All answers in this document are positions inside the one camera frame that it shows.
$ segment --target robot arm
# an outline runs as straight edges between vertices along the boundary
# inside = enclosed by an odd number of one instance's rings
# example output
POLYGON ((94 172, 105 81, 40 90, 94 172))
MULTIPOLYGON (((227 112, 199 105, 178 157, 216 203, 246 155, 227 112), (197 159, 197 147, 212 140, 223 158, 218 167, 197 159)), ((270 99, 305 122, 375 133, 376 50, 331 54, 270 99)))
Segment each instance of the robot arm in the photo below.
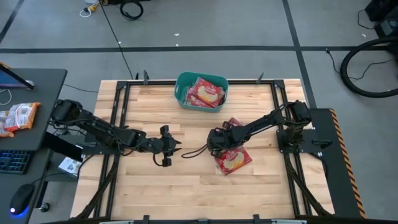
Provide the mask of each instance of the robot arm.
POLYGON ((91 112, 84 110, 79 102, 72 100, 58 100, 52 112, 50 123, 55 126, 78 126, 91 133, 96 140, 106 147, 117 151, 124 156, 124 149, 138 152, 151 152, 153 154, 164 154, 163 167, 172 165, 170 156, 179 149, 176 141, 169 133, 169 127, 160 129, 162 137, 146 138, 146 133, 128 127, 119 128, 107 121, 94 116, 91 112))
POLYGON ((207 145, 212 156, 220 157, 224 151, 242 146, 250 140, 251 136, 278 125, 287 126, 287 129, 283 130, 284 142, 296 145, 302 142, 302 130, 309 123, 311 123, 311 116, 306 104, 296 101, 284 104, 245 126, 233 126, 224 122, 223 128, 215 128, 210 131, 207 145), (283 110, 292 119, 285 118, 282 114, 283 110))

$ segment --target wooden table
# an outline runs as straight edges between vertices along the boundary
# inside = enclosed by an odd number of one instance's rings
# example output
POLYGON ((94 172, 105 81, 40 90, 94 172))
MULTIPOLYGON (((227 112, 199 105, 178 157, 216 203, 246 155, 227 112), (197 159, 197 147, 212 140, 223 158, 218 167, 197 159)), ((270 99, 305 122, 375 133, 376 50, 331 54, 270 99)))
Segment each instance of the wooden table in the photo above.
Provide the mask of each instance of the wooden table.
MULTIPOLYGON (((299 79, 284 81, 289 101, 305 101, 299 79)), ((102 81, 98 93, 95 115, 107 121, 112 112, 116 82, 102 81)), ((249 123, 273 109, 271 88, 264 85, 230 85, 228 100, 219 113, 181 109, 174 99, 174 86, 132 86, 126 125, 147 132, 149 137, 160 137, 159 128, 167 124, 173 137, 182 142, 183 149, 176 152, 173 165, 167 168, 157 167, 149 153, 134 152, 122 157, 111 219, 142 220, 143 215, 156 220, 250 219, 257 213, 261 218, 293 218, 276 127, 253 136, 244 145, 252 162, 228 176, 220 173, 207 151, 193 159, 180 157, 184 152, 202 147, 209 130, 221 126, 223 121, 235 116, 249 123)), ((120 111, 116 124, 119 124, 120 111)), ((307 154, 302 154, 301 160, 308 188, 324 208, 333 213, 322 163, 307 154)), ((71 217, 78 215, 96 192, 102 161, 103 156, 94 156, 82 167, 71 217)), ((296 191, 304 213, 297 186, 296 191)), ((103 200, 102 215, 105 207, 106 200, 103 200)))

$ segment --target chip bag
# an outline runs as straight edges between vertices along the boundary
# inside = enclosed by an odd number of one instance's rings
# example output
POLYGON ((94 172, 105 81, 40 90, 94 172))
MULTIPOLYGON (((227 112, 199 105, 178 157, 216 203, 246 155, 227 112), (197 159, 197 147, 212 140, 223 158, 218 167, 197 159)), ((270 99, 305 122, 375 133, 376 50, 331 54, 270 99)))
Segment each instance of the chip bag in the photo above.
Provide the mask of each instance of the chip bag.
POLYGON ((192 106, 200 106, 204 108, 211 108, 211 106, 207 105, 206 103, 200 101, 197 97, 195 97, 193 94, 193 87, 190 87, 187 92, 187 97, 185 99, 185 104, 186 105, 192 105, 192 106))
POLYGON ((222 87, 217 87, 199 77, 193 87, 193 95, 212 108, 216 108, 223 99, 225 91, 222 87))
POLYGON ((0 111, 0 137, 14 137, 14 134, 6 131, 4 126, 6 124, 8 111, 0 111))
MULTIPOLYGON (((229 121, 233 126, 242 126, 243 123, 236 118, 231 118, 229 121)), ((233 150, 224 152, 221 158, 215 158, 217 167, 224 174, 228 175, 240 167, 250 163, 252 161, 248 152, 243 146, 239 146, 233 150)))
POLYGON ((39 105, 40 103, 20 103, 12 106, 4 129, 10 132, 26 128, 31 129, 39 105))

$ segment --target concrete floor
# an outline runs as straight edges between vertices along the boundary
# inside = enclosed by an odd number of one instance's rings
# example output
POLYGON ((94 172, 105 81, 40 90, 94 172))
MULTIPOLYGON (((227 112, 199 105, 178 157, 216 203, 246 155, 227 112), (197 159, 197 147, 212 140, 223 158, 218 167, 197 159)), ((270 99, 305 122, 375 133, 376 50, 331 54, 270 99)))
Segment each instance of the concrete floor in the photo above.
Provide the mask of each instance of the concrete floor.
MULTIPOLYGON (((138 21, 123 19, 115 6, 108 6, 105 11, 122 47, 148 47, 126 49, 133 74, 142 74, 146 69, 151 79, 176 78, 185 71, 256 78, 264 72, 264 78, 304 80, 309 100, 314 98, 319 108, 334 108, 337 112, 368 218, 398 220, 398 138, 394 128, 398 123, 394 110, 398 108, 397 97, 370 99, 354 95, 333 72, 324 51, 304 51, 303 60, 297 57, 301 52, 295 52, 300 45, 355 46, 377 38, 373 30, 356 23, 358 11, 368 3, 369 0, 151 0, 142 2, 145 12, 138 21), (294 23, 286 16, 287 6, 294 23), (290 34, 294 30, 298 41, 290 34), (165 52, 157 48, 177 44, 228 48, 165 52), (286 48, 234 50, 232 46, 286 48)), ((103 11, 98 8, 90 18, 82 18, 78 13, 85 6, 83 0, 0 1, 0 61, 21 68, 66 68, 69 73, 65 83, 87 90, 97 90, 101 80, 128 79, 121 54, 106 51, 118 45, 103 11), (20 8, 8 29, 7 20, 16 6, 20 8), (82 53, 82 48, 102 49, 82 53), (44 53, 33 53, 38 49, 44 53)), ((372 25, 365 14, 361 21, 372 25)), ((338 67, 346 54, 332 52, 338 67)), ((349 73, 358 77, 369 63, 389 58, 392 56, 385 52, 361 52, 350 63, 349 73)), ((376 91, 397 88, 397 69, 395 62, 373 66, 358 86, 376 91)), ((60 98, 78 100, 93 110, 96 94, 64 87, 60 98)), ((76 183, 51 183, 45 196, 52 204, 51 211, 35 211, 30 222, 67 219, 75 189, 76 183)))

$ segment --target teal basket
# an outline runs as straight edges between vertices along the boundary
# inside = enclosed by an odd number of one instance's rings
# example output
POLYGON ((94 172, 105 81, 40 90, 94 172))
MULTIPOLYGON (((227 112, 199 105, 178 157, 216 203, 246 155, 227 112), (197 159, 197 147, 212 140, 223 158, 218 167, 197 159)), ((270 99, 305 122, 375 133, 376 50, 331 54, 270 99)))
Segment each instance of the teal basket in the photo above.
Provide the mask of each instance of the teal basket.
POLYGON ((174 96, 177 99, 180 106, 184 109, 198 110, 210 113, 217 113, 223 107, 228 94, 228 81, 224 77, 219 77, 216 75, 207 75, 194 72, 184 72, 178 76, 177 82, 175 83, 174 96), (198 77, 205 79, 206 81, 212 83, 215 86, 220 86, 224 88, 225 96, 221 101, 221 104, 216 108, 203 108, 200 106, 192 106, 185 104, 185 97, 187 95, 188 89, 193 86, 198 77))

